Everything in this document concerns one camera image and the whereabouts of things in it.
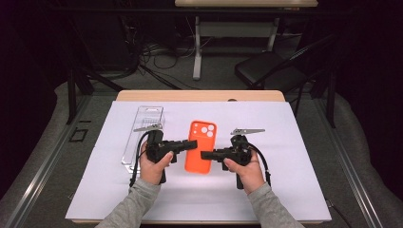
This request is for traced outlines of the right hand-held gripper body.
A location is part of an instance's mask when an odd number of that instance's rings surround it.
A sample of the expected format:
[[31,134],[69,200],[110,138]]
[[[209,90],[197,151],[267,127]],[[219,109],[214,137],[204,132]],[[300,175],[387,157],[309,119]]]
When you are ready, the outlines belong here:
[[258,149],[248,142],[246,135],[264,132],[264,129],[239,129],[236,128],[231,132],[231,146],[223,149],[223,156],[231,159],[237,164],[247,165],[252,158],[251,149]]

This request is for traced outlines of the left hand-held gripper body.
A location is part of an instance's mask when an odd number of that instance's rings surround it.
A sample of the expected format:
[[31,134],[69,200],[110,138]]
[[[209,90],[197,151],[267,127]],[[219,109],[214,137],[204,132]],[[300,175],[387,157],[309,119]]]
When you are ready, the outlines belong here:
[[177,161],[177,154],[179,153],[179,143],[174,141],[165,141],[163,139],[163,127],[160,123],[154,123],[147,127],[141,127],[135,129],[135,132],[143,131],[136,153],[135,153],[135,163],[132,174],[132,182],[137,179],[137,174],[140,172],[140,157],[142,155],[141,147],[143,143],[147,143],[145,153],[148,159],[152,162],[159,162],[168,152],[173,153],[173,159],[171,162]]

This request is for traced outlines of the orange phone case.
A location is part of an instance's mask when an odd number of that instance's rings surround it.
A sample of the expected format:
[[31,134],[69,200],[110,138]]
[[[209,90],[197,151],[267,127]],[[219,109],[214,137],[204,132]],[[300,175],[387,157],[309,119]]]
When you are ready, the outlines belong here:
[[188,140],[196,141],[197,147],[186,152],[184,169],[190,173],[208,174],[210,160],[202,159],[202,151],[212,151],[215,146],[217,126],[206,121],[193,121],[190,124]]

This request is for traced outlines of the clear plastic tray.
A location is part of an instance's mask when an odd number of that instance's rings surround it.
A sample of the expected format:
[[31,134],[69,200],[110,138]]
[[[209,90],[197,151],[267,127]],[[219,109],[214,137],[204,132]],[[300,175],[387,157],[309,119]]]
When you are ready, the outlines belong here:
[[129,137],[125,145],[125,152],[121,164],[129,174],[133,173],[137,146],[142,145],[141,136],[152,129],[162,129],[164,125],[162,106],[141,105],[136,112],[134,121],[129,131]]

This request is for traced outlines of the person's left hand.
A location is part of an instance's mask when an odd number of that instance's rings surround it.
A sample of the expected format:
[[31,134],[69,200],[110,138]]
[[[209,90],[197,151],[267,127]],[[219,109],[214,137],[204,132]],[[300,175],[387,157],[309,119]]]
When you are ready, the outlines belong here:
[[164,169],[171,163],[173,153],[168,152],[157,163],[150,161],[145,153],[147,143],[144,142],[141,147],[142,155],[140,157],[141,174],[140,178],[148,183],[159,185]]

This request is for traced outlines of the person's right hand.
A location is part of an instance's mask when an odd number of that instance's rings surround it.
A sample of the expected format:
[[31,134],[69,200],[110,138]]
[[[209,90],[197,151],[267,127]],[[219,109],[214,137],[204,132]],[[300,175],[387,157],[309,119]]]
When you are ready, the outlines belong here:
[[224,164],[230,172],[240,176],[244,192],[247,195],[259,189],[265,183],[259,165],[259,158],[255,151],[251,152],[251,161],[247,165],[240,165],[231,159],[225,159]]

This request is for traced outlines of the white table sheet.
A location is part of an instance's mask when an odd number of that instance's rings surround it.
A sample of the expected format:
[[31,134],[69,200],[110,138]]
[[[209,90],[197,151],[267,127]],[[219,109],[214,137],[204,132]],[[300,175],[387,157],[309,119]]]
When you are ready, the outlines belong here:
[[[160,102],[166,139],[187,138],[195,120],[217,127],[216,146],[229,146],[234,129],[247,129],[248,141],[264,155],[271,186],[299,221],[322,222],[331,216],[291,107],[285,102]],[[130,175],[121,160],[139,102],[110,108],[86,171],[67,210],[74,222],[106,217],[128,193]],[[253,223],[256,218],[234,174],[213,162],[206,175],[188,173],[185,155],[166,168],[166,182],[146,223]]]

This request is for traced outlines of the black folding chair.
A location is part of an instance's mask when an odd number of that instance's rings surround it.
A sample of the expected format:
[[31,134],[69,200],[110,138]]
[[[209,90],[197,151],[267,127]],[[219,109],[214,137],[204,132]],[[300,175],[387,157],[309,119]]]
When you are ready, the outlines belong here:
[[326,49],[335,39],[334,35],[328,35],[302,47],[286,59],[275,52],[262,52],[236,64],[235,75],[246,84],[248,89],[278,90],[283,94],[288,93],[302,87],[323,72],[322,68],[305,72],[299,67]]

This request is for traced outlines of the black metal stand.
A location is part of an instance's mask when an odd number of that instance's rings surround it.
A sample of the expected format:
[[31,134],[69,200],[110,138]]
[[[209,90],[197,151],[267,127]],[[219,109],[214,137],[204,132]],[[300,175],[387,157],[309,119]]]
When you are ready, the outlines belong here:
[[67,77],[67,95],[68,95],[68,119],[67,124],[71,124],[77,114],[77,99],[76,88],[84,95],[91,95],[94,92],[94,87],[90,80],[94,79],[101,84],[120,92],[124,88],[120,85],[113,83],[106,77],[96,73],[85,66],[74,66]]
[[329,75],[326,118],[332,128],[335,128],[335,97],[336,97],[336,74],[331,71]]

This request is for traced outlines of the black metal crossbar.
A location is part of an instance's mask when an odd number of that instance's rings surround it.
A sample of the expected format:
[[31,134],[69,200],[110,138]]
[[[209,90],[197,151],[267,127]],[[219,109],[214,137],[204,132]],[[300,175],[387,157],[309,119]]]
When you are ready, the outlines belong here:
[[48,7],[65,13],[173,14],[173,15],[237,15],[237,16],[341,16],[354,14],[349,10],[285,10],[285,9],[75,9]]

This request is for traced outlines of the desk with white legs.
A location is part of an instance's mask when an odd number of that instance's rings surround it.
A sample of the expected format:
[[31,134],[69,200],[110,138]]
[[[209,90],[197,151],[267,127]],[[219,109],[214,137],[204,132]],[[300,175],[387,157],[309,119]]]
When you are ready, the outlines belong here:
[[[300,8],[315,8],[317,0],[175,0],[175,6],[187,9],[280,9],[294,10]],[[266,37],[267,50],[271,51],[278,31],[279,18],[268,22],[205,22],[199,16],[195,17],[195,62],[193,79],[198,81],[202,75],[202,45],[201,38],[206,37],[242,37],[241,29],[246,29],[245,37]]]

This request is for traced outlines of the aluminium floor rail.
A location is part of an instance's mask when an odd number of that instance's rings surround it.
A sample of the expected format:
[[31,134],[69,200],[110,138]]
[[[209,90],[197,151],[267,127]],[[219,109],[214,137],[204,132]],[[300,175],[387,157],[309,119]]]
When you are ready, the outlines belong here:
[[336,151],[337,159],[339,160],[340,166],[346,176],[348,183],[353,191],[355,200],[361,210],[363,217],[365,218],[369,228],[383,228],[383,225],[379,219],[377,212],[374,209],[374,205],[370,200],[368,192],[364,188],[362,181],[360,180],[358,174],[355,171],[353,163],[348,156],[347,150],[339,138],[339,135],[335,128],[333,128],[326,117],[326,107],[323,101],[314,100],[317,112],[326,131],[331,139],[333,147]]
[[76,114],[69,122],[65,96],[58,99],[39,142],[4,198],[0,200],[0,211],[5,212],[5,218],[0,219],[3,228],[20,228],[25,222],[90,100],[90,95],[80,98],[76,105]]

